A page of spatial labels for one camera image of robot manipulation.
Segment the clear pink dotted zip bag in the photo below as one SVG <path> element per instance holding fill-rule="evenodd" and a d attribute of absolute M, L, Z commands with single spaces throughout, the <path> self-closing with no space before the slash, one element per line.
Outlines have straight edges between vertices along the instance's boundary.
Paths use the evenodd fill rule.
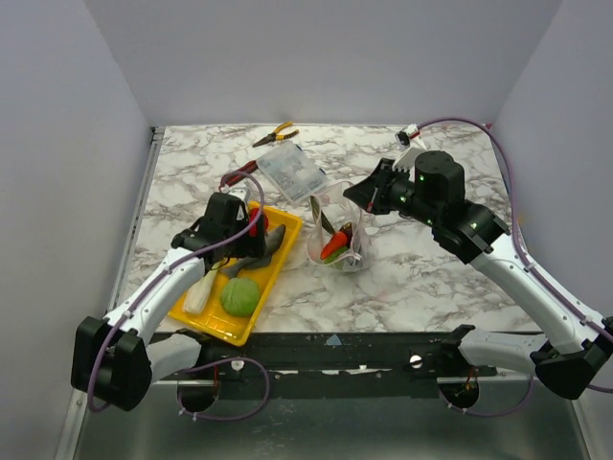
<path fill-rule="evenodd" d="M 313 263 L 343 273 L 361 271 L 373 258 L 362 210 L 345 197 L 352 186 L 337 181 L 309 198 L 314 226 L 307 255 Z"/>

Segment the green cabbage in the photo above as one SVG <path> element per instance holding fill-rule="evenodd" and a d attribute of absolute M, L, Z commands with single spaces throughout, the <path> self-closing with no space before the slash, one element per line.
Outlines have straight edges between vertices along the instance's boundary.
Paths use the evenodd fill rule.
<path fill-rule="evenodd" d="M 220 305 L 229 315 L 248 317 L 253 314 L 261 299 L 260 287 L 249 278 L 230 279 L 220 294 Z"/>

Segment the red tomato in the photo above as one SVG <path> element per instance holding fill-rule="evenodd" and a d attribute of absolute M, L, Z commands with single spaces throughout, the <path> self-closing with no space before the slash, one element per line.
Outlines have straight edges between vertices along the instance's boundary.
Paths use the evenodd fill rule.
<path fill-rule="evenodd" d="M 258 235 L 266 235 L 269 226 L 269 219 L 264 211 L 260 211 L 259 208 L 250 209 L 249 220 L 255 222 L 255 224 L 249 230 L 249 236 L 251 238 L 255 238 Z"/>

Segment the green grape bunch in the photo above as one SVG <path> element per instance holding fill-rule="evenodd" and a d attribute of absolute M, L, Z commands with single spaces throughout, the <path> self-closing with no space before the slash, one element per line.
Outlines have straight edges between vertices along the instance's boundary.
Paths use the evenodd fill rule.
<path fill-rule="evenodd" d="M 343 247 L 330 254 L 328 257 L 323 259 L 322 262 L 325 266 L 343 271 L 345 270 L 346 262 L 351 261 L 352 259 L 353 253 L 348 247 Z"/>

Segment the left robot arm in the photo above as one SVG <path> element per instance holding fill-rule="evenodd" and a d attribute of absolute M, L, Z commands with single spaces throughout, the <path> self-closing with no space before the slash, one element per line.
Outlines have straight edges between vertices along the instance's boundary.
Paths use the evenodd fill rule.
<path fill-rule="evenodd" d="M 177 233 L 154 272 L 121 305 L 103 318 L 86 317 L 76 331 L 71 384 L 87 395 L 93 412 L 113 405 L 134 409 L 153 383 L 184 371 L 205 377 L 211 353 L 193 333 L 153 336 L 180 297 L 218 262 L 264 252 L 264 218 L 249 214 L 245 201 L 213 194 L 203 216 Z"/>

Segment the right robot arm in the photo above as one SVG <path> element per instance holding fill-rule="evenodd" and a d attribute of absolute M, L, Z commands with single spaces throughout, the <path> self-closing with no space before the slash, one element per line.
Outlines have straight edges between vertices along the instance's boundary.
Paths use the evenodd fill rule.
<path fill-rule="evenodd" d="M 454 376 L 491 366 L 537 377 L 567 400 L 577 399 L 612 355 L 612 321 L 568 293 L 537 263 L 521 254 L 508 225 L 488 207 L 465 197 L 465 170 L 450 154 L 418 155 L 414 172 L 382 159 L 344 197 L 373 215 L 398 213 L 430 227 L 434 241 L 472 266 L 530 316 L 536 335 L 493 333 L 474 326 L 454 331 L 441 351 Z"/>

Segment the red black utility knife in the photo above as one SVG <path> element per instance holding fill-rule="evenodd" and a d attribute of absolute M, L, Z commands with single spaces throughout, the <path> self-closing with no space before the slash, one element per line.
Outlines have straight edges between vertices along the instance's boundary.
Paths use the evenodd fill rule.
<path fill-rule="evenodd" d="M 233 187 L 248 175 L 254 173 L 258 169 L 257 161 L 252 160 L 240 167 L 239 169 L 227 173 L 220 181 L 219 188 Z"/>

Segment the clear plastic screw box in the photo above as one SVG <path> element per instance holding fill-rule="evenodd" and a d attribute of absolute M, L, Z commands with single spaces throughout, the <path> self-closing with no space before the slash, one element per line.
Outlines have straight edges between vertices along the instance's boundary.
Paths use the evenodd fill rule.
<path fill-rule="evenodd" d="M 314 195 L 328 183 L 323 170 L 296 144 L 281 143 L 256 160 L 259 171 L 292 204 Z"/>

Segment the white leek stalk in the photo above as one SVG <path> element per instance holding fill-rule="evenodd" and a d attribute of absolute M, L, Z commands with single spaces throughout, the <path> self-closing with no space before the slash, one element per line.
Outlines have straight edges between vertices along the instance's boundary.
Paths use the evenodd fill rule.
<path fill-rule="evenodd" d="M 203 312 L 210 296 L 216 274 L 222 265 L 223 262 L 216 263 L 200 281 L 188 289 L 182 307 L 184 313 L 198 315 Z"/>

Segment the yellow plastic tray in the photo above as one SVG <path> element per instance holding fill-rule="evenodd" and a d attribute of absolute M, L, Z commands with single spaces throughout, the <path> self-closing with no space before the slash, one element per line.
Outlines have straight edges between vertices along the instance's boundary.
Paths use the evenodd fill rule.
<path fill-rule="evenodd" d="M 171 308 L 170 318 L 234 346 L 246 343 L 303 226 L 300 217 L 271 206 L 264 208 L 264 214 L 270 233 L 280 226 L 284 228 L 283 240 L 272 254 L 270 264 L 253 269 L 244 267 L 237 275 L 228 276 L 228 270 L 240 263 L 239 259 L 231 259 L 216 272 L 200 313 L 186 311 L 187 296 L 182 295 Z"/>

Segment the yellow handled pliers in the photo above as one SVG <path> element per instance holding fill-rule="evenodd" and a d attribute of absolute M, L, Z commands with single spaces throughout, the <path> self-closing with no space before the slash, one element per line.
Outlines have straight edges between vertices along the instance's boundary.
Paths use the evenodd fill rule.
<path fill-rule="evenodd" d="M 271 132 L 263 136 L 260 140 L 252 145 L 253 148 L 258 148 L 274 142 L 281 142 L 294 138 L 300 133 L 299 129 L 293 129 L 288 133 L 284 133 L 286 129 L 292 128 L 294 124 L 292 122 L 285 122 L 279 126 L 276 126 Z"/>

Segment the black metal base rail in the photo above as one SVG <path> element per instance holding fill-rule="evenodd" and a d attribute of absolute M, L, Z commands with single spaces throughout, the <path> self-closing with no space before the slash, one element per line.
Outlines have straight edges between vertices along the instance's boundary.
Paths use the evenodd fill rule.
<path fill-rule="evenodd" d="M 491 377 L 470 365 L 454 333 L 253 333 L 240 347 L 198 334 L 196 370 L 174 380 L 216 380 L 227 400 L 410 397 L 433 399 L 438 381 Z"/>

